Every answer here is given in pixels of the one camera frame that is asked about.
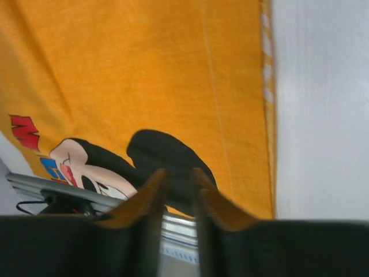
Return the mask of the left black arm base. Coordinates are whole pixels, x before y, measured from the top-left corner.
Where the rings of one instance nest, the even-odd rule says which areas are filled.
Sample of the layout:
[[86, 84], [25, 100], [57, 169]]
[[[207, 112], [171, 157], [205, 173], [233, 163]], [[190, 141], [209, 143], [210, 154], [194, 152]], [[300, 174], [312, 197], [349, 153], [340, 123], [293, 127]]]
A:
[[97, 212], [92, 207], [91, 201], [48, 189], [42, 189], [39, 196], [36, 196], [36, 200], [18, 202], [16, 209], [27, 215], [97, 215]]

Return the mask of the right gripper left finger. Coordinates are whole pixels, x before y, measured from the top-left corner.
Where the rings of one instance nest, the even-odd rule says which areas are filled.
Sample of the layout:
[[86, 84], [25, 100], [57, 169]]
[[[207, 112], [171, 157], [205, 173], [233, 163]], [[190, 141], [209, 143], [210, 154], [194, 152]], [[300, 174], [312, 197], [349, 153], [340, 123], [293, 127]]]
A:
[[157, 170], [128, 200], [100, 216], [95, 276], [156, 276], [167, 171]]

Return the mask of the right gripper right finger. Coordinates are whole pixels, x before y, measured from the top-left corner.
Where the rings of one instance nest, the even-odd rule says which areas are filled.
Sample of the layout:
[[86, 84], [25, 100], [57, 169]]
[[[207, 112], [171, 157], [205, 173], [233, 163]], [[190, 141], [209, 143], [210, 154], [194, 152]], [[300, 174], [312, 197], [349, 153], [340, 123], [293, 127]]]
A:
[[253, 276], [245, 232], [259, 219], [223, 196], [193, 170], [193, 207], [201, 276]]

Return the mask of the orange cartoon mouse towel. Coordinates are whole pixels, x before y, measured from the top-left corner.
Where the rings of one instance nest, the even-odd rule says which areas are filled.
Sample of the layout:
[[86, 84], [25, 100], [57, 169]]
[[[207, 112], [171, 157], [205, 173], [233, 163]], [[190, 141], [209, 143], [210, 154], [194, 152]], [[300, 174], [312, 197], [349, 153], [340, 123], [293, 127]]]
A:
[[192, 216], [200, 168], [274, 216], [262, 48], [268, 1], [2, 1], [1, 159], [125, 199], [158, 169]]

